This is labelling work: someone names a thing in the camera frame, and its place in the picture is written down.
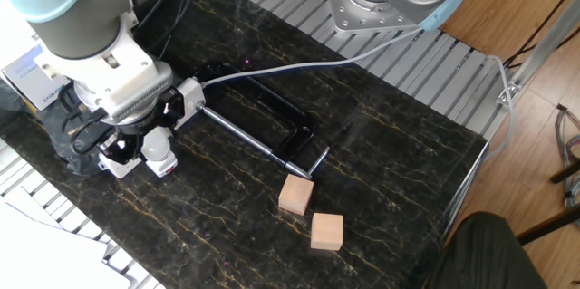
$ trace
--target dark green pants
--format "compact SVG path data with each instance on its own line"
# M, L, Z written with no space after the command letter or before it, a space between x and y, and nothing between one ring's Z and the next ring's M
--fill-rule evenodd
M502 217L478 212L459 225L427 289L546 289Z

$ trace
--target marble table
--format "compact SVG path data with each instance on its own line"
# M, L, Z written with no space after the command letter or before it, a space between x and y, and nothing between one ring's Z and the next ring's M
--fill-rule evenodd
M143 45L172 25L178 4L155 15ZM195 0L165 60L206 80L208 63L339 59L247 0ZM179 165L165 178L143 164L123 179L74 176L29 113L0 113L0 137L167 288L420 288L486 141L354 65L257 79L314 118L298 166L331 148L303 217L277 207L286 171L202 114L178 131ZM226 84L206 95L267 145L288 132ZM340 251L309 249L314 212L344 215Z

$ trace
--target metal bolt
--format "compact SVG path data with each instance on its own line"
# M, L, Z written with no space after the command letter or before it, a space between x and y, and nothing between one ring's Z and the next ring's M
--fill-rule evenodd
M196 110L197 111L203 110L203 107L205 107L205 106L206 106L205 101L203 101L203 100L199 101L198 103L196 103Z
M328 152L330 151L330 148L326 148L323 152L323 154L320 155L320 157L318 157L318 159L316 160L316 162L312 165L312 167L310 168L310 170L308 170L308 174L312 176L313 172L318 168L318 166L320 166L320 164L323 162L324 158L326 158L326 155L328 155Z

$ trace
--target wooden cube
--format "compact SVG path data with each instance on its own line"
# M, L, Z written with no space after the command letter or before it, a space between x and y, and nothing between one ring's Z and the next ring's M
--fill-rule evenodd
M343 216L314 213L310 247L339 250L343 245Z
M278 206L303 216L312 195L314 182L288 175L278 197Z

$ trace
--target black cable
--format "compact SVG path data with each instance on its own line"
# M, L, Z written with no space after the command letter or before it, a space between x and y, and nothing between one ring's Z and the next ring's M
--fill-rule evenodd
M193 0L186 0L185 6L183 6L182 9L180 9L180 12L178 13L178 16L173 26L171 26L171 28L165 34L163 34L154 44L150 45L147 48L148 51L155 49L158 45L163 43L170 35L172 35L175 32L176 28L179 26L179 23L183 20L183 16L191 6L192 1Z
M74 119L76 119L76 118L79 118L79 117L81 117L81 114L82 114L82 112L81 112L80 110L77 110L77 111L71 111L70 113L68 113L68 114L66 115L66 117L64 117L63 124L61 125L61 132L62 132L62 133L65 133L65 132L66 132L66 126L68 125L68 123L69 123L71 120L74 120Z
M157 10L160 8L161 4L163 4L164 1L165 0L157 0L157 2L155 2L155 5L153 5L153 7L149 10L149 12L145 15L145 17L143 17L139 25L137 25L135 28L139 30L141 27L143 27L143 25L145 25L151 19L151 17L155 14L155 12L157 12Z
M519 48L519 50L514 55L512 55L511 57L509 57L509 58L506 59L506 61L504 62L504 66L509 66L511 63L513 63L516 60L516 58L519 55L521 55L523 53L524 50L526 50L526 47L532 42L532 40L534 40L534 38L536 37L536 35L538 35L540 33L540 31L544 28L544 26L546 26L547 22L552 18L552 16L554 16L554 14L558 10L558 8L560 8L560 6L564 3L564 1L565 0L560 0L556 4L556 6L554 7L554 9L552 9L552 11L546 17L546 19L544 20L544 22L542 22L542 24L540 26L538 26L538 28L534 31L534 33L527 39L526 43L524 43L524 45L522 45L521 48Z
M186 3L186 0L179 0L179 9L178 9L178 12L175 14L175 21L173 22L174 25L179 20L179 16L183 12L183 7L185 6L185 3ZM160 42L165 39L165 37L169 38L169 36L171 35L171 31L172 31L172 29L169 29L168 33L163 34L155 43L153 43L148 48L146 48L146 50L151 51L151 49L154 49L156 46L158 46L160 44Z
M76 140L79 138L79 136L81 135L81 133L88 129L89 127L91 127L94 123L102 120L103 118L105 118L107 116L107 111L105 111L105 109L103 108L99 108L96 111L94 111L93 113L91 113L91 117L89 118L88 121L86 121L83 125L81 125L81 127L79 127L73 135L71 135L71 150L72 152L78 154L78 155L85 155L87 153L89 153L92 149L94 149L97 144L99 144L98 140L94 140L91 145L89 145L87 148L83 148L83 149L78 149L76 147Z
M66 99L64 98L64 95L72 88L72 86L73 82L69 82L68 84L64 85L56 96L56 100L66 113L71 113L71 111L73 111L73 108L66 102Z
M181 0L180 4L179 4L179 10L178 13L175 16L175 21L173 22L173 25L175 26L182 14L185 12L185 3L187 3L189 0ZM167 38L167 41L165 41L165 45L163 45L163 49L161 50L161 53L159 54L159 59L163 59L163 56L165 55L165 52L167 51L167 48L169 47L169 42L171 42L171 38L173 37L173 34L170 34Z
M557 47L556 50L560 49L561 47L563 47L566 43L570 42L570 40L572 40L575 36L577 36L578 34L580 34L580 26L578 28L575 29L575 31L573 31L570 35L568 35L568 37L566 37L566 39L564 39L564 41L562 41L562 43L560 43ZM537 44L532 45L531 47L527 48L526 50L522 51L521 54L530 52L534 49L536 49ZM521 66L522 63L515 63L515 64L511 64L509 65L507 68L516 68Z

